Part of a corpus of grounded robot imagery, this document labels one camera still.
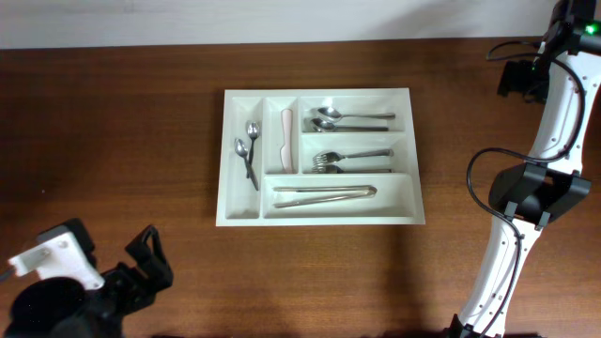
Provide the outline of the small steel spoon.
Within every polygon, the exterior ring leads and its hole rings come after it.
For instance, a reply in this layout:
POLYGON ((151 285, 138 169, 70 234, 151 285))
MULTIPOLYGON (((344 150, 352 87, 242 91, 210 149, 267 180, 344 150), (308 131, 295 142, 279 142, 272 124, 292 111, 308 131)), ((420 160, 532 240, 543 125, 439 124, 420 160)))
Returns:
POLYGON ((234 140, 234 149, 235 149, 236 154, 239 155, 241 158, 243 158, 246 172, 249 176, 249 179, 252 181, 254 188, 257 191, 259 191, 258 180, 256 178, 254 169, 253 169, 252 165, 250 164, 249 148, 244 144, 244 142, 241 139, 236 138, 234 140))
POLYGON ((246 131, 247 131, 247 135, 249 136, 249 138, 251 140, 251 147, 250 147, 249 154, 248 154, 248 160, 249 160, 250 164, 253 164, 253 159, 254 159, 254 142, 260 136, 260 126, 259 126, 259 123, 256 122, 256 121, 248 121, 247 122, 247 126, 246 126, 246 131))

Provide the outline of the steel fork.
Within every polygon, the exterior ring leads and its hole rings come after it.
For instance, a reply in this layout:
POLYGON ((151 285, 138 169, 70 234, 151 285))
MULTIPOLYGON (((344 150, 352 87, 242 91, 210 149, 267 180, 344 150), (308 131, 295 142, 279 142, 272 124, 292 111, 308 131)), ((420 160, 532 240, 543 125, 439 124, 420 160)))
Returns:
POLYGON ((318 165, 312 168, 313 174, 389 174, 392 169, 347 170, 334 164, 318 165))
POLYGON ((371 150, 352 154, 341 154, 335 151, 318 153, 313 157, 313 165, 320 166, 348 159, 368 157, 392 157, 394 152, 390 148, 371 150))

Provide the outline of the steel kitchen tongs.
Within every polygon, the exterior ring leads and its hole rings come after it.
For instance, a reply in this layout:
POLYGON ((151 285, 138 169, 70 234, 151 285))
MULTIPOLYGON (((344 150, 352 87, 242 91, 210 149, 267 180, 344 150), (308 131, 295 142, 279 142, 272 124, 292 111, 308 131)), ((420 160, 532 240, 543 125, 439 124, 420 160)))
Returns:
POLYGON ((294 192, 294 193, 317 193, 329 192, 330 195, 305 198, 300 200, 291 200, 288 202, 274 203, 275 208, 302 207, 314 204, 345 201, 372 197, 377 194, 378 189, 371 185, 361 186, 334 186, 334 187, 276 187, 275 192, 294 192))

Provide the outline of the steel tablespoon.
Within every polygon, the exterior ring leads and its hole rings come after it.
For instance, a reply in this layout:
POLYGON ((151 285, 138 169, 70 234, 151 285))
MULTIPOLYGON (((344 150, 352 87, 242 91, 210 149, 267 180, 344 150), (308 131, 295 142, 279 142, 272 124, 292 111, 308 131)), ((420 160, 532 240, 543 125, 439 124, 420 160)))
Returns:
POLYGON ((388 131, 387 127, 355 127, 355 126, 339 126, 332 122, 328 122, 321 118, 313 118, 310 120, 311 128, 316 132, 346 132, 346 131, 388 131))
POLYGON ((373 119, 381 119, 381 120, 393 120, 396 118, 395 113, 385 113, 385 114, 376 114, 376 115, 363 115, 363 114, 342 114, 338 110, 333 107, 319 107, 316 109, 318 113, 326 116, 327 118, 339 121, 346 117, 357 117, 357 118, 373 118, 373 119))

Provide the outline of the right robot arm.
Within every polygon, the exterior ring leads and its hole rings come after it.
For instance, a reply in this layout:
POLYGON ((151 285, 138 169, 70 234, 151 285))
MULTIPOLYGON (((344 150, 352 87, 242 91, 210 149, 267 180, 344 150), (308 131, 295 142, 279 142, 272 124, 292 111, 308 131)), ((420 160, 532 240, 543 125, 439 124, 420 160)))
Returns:
POLYGON ((543 230, 582 202, 592 182, 582 175, 586 130, 600 88, 600 4, 560 0, 532 52, 503 55, 499 95, 515 92, 544 112, 528 154, 499 148, 520 163, 500 171, 485 201, 491 233, 470 298, 446 337, 502 337, 510 300, 543 230))

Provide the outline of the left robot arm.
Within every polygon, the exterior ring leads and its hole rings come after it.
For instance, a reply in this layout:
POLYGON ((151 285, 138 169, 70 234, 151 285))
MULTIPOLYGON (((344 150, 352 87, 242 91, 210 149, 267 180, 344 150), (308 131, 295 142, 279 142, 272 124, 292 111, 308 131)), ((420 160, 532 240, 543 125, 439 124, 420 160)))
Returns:
POLYGON ((135 261, 97 270, 95 244, 79 218, 37 236, 37 245, 12 256, 1 277, 35 272, 39 280, 12 302, 5 337, 121 337, 126 316, 155 302, 173 285, 159 232, 144 228, 126 247, 135 261))

